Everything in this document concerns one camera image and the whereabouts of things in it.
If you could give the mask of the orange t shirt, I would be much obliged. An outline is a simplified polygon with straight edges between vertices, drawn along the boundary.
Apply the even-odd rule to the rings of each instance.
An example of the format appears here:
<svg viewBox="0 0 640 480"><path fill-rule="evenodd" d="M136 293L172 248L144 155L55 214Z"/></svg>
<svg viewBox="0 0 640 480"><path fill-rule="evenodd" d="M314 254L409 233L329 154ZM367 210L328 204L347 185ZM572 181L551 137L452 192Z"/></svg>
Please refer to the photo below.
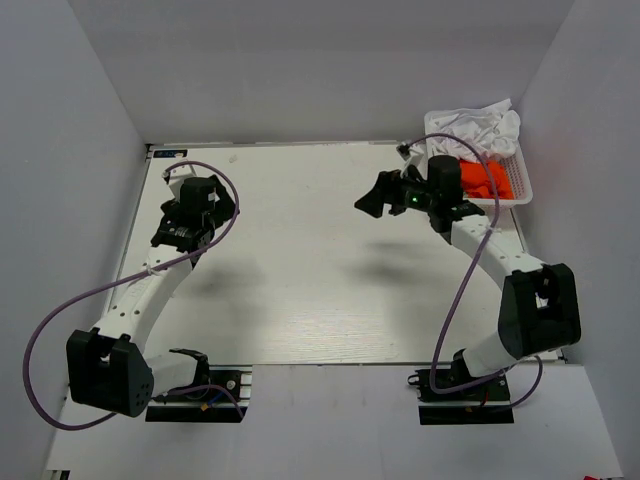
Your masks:
<svg viewBox="0 0 640 480"><path fill-rule="evenodd" d="M494 197L489 175L480 163L472 163L460 159L459 165L461 169L461 186L469 197L477 199L492 199ZM501 200L513 200L514 193L506 169L495 161L490 161L488 167L499 198Z"/></svg>

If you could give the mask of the white t shirt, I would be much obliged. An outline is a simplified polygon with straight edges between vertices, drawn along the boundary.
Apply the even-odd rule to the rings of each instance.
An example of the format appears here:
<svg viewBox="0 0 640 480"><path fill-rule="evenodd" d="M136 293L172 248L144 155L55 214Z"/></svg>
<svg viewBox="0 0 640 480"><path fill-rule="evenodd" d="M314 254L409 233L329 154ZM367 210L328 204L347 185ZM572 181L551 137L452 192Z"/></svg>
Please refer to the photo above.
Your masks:
<svg viewBox="0 0 640 480"><path fill-rule="evenodd" d="M425 133L445 133L469 143L480 156L497 160L516 153L521 120L509 98L486 107L428 112Z"/></svg>

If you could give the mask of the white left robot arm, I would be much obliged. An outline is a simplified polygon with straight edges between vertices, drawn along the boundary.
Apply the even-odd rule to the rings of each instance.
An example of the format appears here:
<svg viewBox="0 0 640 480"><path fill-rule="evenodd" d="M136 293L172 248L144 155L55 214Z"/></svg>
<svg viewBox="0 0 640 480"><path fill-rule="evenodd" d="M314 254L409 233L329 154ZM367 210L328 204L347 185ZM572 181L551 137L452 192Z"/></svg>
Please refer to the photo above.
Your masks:
<svg viewBox="0 0 640 480"><path fill-rule="evenodd" d="M173 198L150 241L141 278L130 282L114 308L90 330L66 343L74 402L136 417L172 390L199 399L211 387L208 358L187 348L148 356L152 328L178 286L193 272L201 249L233 218L236 205L215 175L187 174L173 184Z"/></svg>

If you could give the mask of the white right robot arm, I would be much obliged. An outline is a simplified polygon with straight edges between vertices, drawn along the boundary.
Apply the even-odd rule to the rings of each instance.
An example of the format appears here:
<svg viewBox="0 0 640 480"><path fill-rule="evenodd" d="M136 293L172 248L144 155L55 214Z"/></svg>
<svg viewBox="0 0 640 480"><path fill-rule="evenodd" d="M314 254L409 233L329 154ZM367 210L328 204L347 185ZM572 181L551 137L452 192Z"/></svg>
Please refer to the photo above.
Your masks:
<svg viewBox="0 0 640 480"><path fill-rule="evenodd" d="M461 178L457 159L435 156L425 175L415 166L380 172L354 206L373 218L407 210L427 214L433 230L470 257L468 270L481 268L500 288L496 330L458 351L442 377L439 361L431 363L431 392L472 399L519 361L576 344L581 322L573 271L511 249L496 221L464 198Z"/></svg>

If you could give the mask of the blue label sticker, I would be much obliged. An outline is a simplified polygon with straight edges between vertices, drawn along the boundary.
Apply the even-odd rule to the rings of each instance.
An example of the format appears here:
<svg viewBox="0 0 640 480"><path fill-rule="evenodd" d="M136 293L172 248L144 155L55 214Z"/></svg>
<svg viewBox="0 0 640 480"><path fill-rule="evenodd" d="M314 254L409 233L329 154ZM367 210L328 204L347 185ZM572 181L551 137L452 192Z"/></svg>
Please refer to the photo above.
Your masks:
<svg viewBox="0 0 640 480"><path fill-rule="evenodd" d="M163 149L153 152L154 158L185 158L187 155L187 149Z"/></svg>

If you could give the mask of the white plastic basket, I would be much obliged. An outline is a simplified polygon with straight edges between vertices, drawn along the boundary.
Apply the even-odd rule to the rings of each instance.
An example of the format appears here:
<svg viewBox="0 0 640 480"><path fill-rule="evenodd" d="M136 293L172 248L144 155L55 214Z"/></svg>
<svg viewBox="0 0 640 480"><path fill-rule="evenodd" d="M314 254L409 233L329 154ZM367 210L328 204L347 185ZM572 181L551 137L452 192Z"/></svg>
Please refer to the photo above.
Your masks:
<svg viewBox="0 0 640 480"><path fill-rule="evenodd" d="M479 163L472 153L463 145L449 138L431 138L425 141L425 155L432 157L435 155L451 155L458 160L463 159L472 163ZM516 153L508 158L491 160L486 159L489 162L495 161L501 164L507 171L507 175L514 193L513 200L501 200L499 198L499 204L504 209L510 209L515 206L525 205L529 203L533 198L532 187L530 184L528 172L524 162L524 157L519 145ZM492 199L477 199L469 197L463 190L465 197L479 206L485 208L492 208L494 206L494 200Z"/></svg>

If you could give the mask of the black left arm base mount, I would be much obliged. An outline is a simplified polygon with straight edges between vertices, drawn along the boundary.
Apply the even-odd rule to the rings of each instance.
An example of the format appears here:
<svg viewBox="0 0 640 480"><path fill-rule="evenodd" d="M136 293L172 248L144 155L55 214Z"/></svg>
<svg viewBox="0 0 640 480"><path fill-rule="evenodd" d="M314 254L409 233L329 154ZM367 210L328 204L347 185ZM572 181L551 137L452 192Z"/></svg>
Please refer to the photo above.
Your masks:
<svg viewBox="0 0 640 480"><path fill-rule="evenodd" d="M147 423L239 424L251 398L252 368L211 367L206 388L186 394L162 394L146 411Z"/></svg>

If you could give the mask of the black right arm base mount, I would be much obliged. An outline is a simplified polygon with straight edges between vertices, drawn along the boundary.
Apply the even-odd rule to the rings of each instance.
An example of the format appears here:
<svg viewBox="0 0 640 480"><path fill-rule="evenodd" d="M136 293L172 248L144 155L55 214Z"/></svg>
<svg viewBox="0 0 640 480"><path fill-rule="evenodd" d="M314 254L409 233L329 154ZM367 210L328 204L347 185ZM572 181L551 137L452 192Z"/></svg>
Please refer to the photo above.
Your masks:
<svg viewBox="0 0 640 480"><path fill-rule="evenodd" d="M422 426L513 424L511 396L504 376L468 389L437 394L429 386L429 369L416 370L407 384L417 392L418 414Z"/></svg>

